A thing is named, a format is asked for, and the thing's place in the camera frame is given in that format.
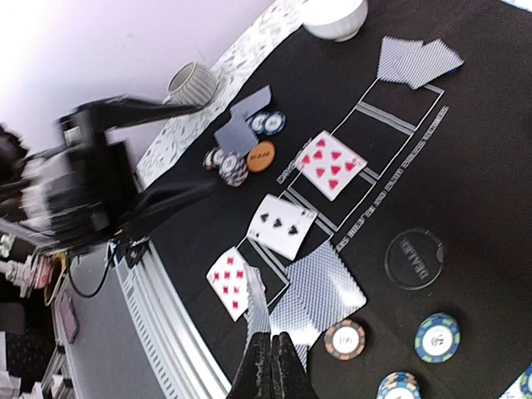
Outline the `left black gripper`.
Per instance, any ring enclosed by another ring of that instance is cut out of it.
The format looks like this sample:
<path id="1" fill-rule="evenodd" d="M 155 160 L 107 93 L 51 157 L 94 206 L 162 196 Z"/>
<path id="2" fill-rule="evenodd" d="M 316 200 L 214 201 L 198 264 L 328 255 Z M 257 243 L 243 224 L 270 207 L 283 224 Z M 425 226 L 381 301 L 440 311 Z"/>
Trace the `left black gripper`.
<path id="1" fill-rule="evenodd" d="M 84 253 L 108 239 L 132 242 L 211 195 L 215 182 L 170 182 L 139 192 L 126 144 L 107 131 L 186 116 L 199 106 L 114 96 L 78 106 L 58 120 L 66 169 L 46 191 L 52 240 L 47 251 Z"/>

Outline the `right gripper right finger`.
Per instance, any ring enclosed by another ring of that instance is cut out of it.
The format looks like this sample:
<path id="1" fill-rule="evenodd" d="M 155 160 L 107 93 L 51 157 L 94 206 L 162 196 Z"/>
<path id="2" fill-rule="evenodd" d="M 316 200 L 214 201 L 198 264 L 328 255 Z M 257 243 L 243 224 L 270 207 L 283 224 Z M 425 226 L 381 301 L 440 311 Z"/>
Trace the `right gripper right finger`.
<path id="1" fill-rule="evenodd" d="M 318 399 L 286 332 L 272 340 L 272 396 L 275 399 Z"/>

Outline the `orange chip stack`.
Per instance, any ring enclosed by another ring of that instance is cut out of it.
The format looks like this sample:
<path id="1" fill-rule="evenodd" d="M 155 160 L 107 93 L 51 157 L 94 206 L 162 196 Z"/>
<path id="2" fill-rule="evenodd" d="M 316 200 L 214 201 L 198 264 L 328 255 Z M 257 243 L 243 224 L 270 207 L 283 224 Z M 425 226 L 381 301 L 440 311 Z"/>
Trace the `orange chip stack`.
<path id="1" fill-rule="evenodd" d="M 344 319 L 325 332 L 324 346 L 332 357 L 341 361 L 352 360 L 365 349 L 365 329 L 351 319 Z"/>

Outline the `nine of diamonds card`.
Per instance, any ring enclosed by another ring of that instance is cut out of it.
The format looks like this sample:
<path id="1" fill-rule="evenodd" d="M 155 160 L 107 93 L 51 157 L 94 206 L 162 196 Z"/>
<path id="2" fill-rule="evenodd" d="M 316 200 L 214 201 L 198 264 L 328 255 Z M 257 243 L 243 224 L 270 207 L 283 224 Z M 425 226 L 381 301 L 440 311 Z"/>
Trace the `nine of diamonds card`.
<path id="1" fill-rule="evenodd" d="M 247 266 L 240 252 L 232 247 L 219 256 L 206 274 L 211 288 L 234 322 L 248 308 Z"/>

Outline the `orange big blind button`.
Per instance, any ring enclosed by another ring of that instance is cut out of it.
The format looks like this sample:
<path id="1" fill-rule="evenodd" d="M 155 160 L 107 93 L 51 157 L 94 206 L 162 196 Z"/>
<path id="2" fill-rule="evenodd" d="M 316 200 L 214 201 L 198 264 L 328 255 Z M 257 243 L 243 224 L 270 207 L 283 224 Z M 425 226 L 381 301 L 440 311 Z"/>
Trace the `orange big blind button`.
<path id="1" fill-rule="evenodd" d="M 271 141 L 260 142 L 247 155 L 249 171 L 253 173 L 265 171 L 273 163 L 275 155 L 275 146 Z"/>

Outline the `blue card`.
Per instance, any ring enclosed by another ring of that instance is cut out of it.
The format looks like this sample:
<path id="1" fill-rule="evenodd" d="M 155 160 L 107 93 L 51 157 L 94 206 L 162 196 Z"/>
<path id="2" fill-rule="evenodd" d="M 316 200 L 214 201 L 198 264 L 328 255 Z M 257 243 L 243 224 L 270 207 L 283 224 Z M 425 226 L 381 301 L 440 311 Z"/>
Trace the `blue card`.
<path id="1" fill-rule="evenodd" d="M 272 92 L 270 85 L 264 86 L 260 90 L 234 104 L 230 108 L 230 114 L 232 117 L 247 120 L 266 107 L 271 102 L 271 98 Z"/>
<path id="2" fill-rule="evenodd" d="M 422 46 L 422 40 L 405 40 L 385 36 L 381 44 L 377 66 L 377 79 L 392 83 L 405 83 L 406 80 L 397 71 L 396 64 L 400 58 Z"/>

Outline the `spread teal poker chips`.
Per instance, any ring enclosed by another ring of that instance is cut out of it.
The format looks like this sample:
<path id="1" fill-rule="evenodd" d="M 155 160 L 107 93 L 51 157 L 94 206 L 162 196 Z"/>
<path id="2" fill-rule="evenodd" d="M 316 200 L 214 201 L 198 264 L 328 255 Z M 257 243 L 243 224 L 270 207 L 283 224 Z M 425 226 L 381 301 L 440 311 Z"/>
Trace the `spread teal poker chips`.
<path id="1" fill-rule="evenodd" d="M 287 117 L 280 111 L 259 112 L 251 116 L 248 122 L 249 128 L 255 135 L 277 135 L 287 123 Z"/>

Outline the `teal poker chip stack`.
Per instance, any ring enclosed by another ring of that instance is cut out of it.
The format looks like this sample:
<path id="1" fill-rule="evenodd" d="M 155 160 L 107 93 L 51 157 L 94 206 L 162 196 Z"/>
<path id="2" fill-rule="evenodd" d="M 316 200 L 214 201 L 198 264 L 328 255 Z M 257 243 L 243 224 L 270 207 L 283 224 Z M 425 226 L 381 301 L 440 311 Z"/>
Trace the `teal poker chip stack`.
<path id="1" fill-rule="evenodd" d="M 422 361 L 439 364 L 456 354 L 460 342 L 458 322 L 446 313 L 434 313 L 419 325 L 414 348 Z"/>

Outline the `three of spades card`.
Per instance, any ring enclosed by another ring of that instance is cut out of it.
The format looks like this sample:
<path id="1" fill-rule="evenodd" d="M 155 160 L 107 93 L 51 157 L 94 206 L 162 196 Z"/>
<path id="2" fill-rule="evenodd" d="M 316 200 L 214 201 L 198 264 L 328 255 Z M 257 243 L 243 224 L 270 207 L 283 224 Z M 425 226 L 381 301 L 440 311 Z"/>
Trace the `three of spades card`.
<path id="1" fill-rule="evenodd" d="M 294 260 L 317 213 L 266 195 L 250 221 L 247 237 Z"/>

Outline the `black dealer button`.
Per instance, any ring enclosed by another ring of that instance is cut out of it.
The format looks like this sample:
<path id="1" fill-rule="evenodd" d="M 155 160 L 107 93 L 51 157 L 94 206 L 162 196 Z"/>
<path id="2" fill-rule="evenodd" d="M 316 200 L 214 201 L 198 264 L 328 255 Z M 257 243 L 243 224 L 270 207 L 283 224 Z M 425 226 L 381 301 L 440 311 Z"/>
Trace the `black dealer button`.
<path id="1" fill-rule="evenodd" d="M 444 245 L 427 229 L 409 229 L 388 245 L 384 258 L 387 277 L 407 291 L 430 286 L 444 265 Z"/>

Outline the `nine of hearts card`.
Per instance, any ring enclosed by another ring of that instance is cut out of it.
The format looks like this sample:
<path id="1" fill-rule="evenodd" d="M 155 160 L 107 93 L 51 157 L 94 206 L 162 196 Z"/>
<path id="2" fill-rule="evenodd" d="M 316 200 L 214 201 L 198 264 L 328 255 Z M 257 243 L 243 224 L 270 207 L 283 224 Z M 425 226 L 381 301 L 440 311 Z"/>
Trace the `nine of hearts card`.
<path id="1" fill-rule="evenodd" d="M 334 201 L 367 161 L 328 131 L 320 132 L 296 160 L 297 169 Z"/>

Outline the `striped metal cup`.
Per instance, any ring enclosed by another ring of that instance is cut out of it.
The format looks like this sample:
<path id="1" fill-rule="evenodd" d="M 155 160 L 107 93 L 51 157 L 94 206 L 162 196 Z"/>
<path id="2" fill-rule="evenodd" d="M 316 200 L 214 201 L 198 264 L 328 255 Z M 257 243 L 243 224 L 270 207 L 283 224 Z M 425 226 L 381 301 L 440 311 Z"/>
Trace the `striped metal cup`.
<path id="1" fill-rule="evenodd" d="M 190 62 L 176 72 L 163 104 L 203 108 L 214 98 L 219 78 L 206 66 Z"/>

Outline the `black poker felt mat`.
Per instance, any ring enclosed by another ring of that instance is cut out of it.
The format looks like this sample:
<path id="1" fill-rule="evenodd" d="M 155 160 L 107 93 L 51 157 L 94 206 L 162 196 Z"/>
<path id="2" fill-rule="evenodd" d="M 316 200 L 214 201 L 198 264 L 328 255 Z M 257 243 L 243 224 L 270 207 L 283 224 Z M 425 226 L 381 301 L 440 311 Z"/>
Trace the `black poker felt mat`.
<path id="1" fill-rule="evenodd" d="M 412 90 L 377 79 L 385 36 L 441 39 L 465 61 Z M 321 398 L 372 398 L 396 369 L 414 373 L 425 398 L 497 398 L 531 362 L 531 15 L 500 1 L 373 1 L 350 41 L 310 35 L 293 2 L 277 1 L 219 59 L 240 96 L 270 85 L 287 125 L 273 165 L 239 188 L 220 185 L 166 220 L 152 242 L 194 325 L 228 379 L 244 351 L 234 322 L 206 280 L 227 248 L 260 268 L 270 293 L 288 260 L 244 239 L 265 195 L 292 194 L 322 217 L 300 249 L 330 240 L 367 298 L 352 314 L 366 329 L 360 357 L 342 362 L 316 342 L 309 376 Z M 296 160 L 328 131 L 367 161 L 330 201 Z M 390 242 L 427 229 L 444 265 L 416 291 L 387 277 Z M 419 325 L 434 313 L 459 324 L 448 361 L 416 354 Z"/>

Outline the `single teal poker chip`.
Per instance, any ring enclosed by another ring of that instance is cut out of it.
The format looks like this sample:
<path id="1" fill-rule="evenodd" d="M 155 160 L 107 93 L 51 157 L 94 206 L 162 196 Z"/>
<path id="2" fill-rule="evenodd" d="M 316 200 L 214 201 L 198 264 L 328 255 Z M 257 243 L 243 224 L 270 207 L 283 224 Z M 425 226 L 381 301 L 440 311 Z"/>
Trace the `single teal poker chip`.
<path id="1" fill-rule="evenodd" d="M 520 392 L 523 399 L 532 399 L 532 366 L 527 369 L 520 376 Z"/>

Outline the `white ceramic bowl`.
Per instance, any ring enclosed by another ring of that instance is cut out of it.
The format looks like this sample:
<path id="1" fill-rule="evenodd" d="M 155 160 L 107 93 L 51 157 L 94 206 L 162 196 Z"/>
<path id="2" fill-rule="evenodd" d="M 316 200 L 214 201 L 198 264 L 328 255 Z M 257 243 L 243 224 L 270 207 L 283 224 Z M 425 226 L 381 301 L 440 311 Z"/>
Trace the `white ceramic bowl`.
<path id="1" fill-rule="evenodd" d="M 367 19 L 367 0 L 306 1 L 299 8 L 303 27 L 315 37 L 345 42 L 355 37 Z"/>

